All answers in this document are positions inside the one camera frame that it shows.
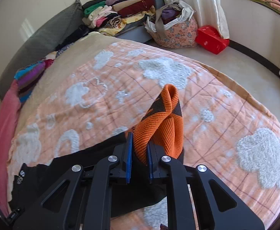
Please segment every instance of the floral bag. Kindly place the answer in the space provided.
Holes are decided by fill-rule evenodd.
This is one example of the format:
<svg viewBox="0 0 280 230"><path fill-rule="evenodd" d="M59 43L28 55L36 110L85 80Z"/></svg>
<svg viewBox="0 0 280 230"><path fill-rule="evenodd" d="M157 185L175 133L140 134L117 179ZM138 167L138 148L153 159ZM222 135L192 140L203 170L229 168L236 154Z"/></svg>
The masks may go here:
<svg viewBox="0 0 280 230"><path fill-rule="evenodd" d="M149 31L148 33L160 46L168 48L184 48L197 46L197 43L195 42L197 29L198 26L196 20L192 17L190 21L175 24L165 30L165 39L161 39L157 32Z"/></svg>
<svg viewBox="0 0 280 230"><path fill-rule="evenodd" d="M181 9L180 16L163 24L161 13L164 9ZM195 47L197 43L197 23L193 17L193 8L182 0L175 0L155 11L154 16L147 18L145 28L157 44L169 48Z"/></svg>

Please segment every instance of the dark floor trim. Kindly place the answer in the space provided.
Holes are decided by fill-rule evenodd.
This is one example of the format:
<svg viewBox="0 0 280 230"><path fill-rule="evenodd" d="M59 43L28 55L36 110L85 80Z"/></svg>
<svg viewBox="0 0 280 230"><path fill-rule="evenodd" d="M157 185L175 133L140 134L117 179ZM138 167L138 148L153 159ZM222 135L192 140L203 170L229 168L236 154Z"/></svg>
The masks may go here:
<svg viewBox="0 0 280 230"><path fill-rule="evenodd" d="M257 62L262 64L265 68L267 68L272 73L274 73L277 77L280 78L279 75L280 69L277 66L275 66L271 61L262 57L260 54L232 40L230 40L229 47L234 48L235 50L249 56L253 60L256 60Z"/></svg>

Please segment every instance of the floor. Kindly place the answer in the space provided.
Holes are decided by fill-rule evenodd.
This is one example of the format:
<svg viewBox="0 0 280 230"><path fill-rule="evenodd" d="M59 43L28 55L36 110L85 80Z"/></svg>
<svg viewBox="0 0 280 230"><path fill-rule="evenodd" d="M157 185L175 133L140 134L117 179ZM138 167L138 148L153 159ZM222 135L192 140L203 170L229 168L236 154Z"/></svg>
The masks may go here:
<svg viewBox="0 0 280 230"><path fill-rule="evenodd" d="M169 50L154 41L149 41L148 44ZM230 47L218 55L202 47L169 51L200 61L231 77L265 105L280 122L280 79L257 61Z"/></svg>

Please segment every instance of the pink blanket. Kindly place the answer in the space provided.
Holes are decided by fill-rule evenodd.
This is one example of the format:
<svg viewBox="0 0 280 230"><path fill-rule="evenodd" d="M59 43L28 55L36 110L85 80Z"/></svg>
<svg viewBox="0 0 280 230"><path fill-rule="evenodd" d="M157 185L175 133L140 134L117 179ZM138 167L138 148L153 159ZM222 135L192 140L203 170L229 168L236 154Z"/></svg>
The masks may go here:
<svg viewBox="0 0 280 230"><path fill-rule="evenodd" d="M7 207L7 159L11 140L18 122L21 102L17 96L18 85L12 83L0 106L0 209L8 216Z"/></svg>

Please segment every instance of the orange knit fabric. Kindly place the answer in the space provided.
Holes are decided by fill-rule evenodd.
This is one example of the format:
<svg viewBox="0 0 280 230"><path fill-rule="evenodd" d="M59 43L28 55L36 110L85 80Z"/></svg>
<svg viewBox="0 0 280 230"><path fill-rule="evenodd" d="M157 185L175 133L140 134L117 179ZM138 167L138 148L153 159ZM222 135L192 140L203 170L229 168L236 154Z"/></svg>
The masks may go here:
<svg viewBox="0 0 280 230"><path fill-rule="evenodd" d="M145 164L150 139L168 156L178 158L183 150L183 118L177 88L171 84L165 85L133 133L134 151Z"/></svg>

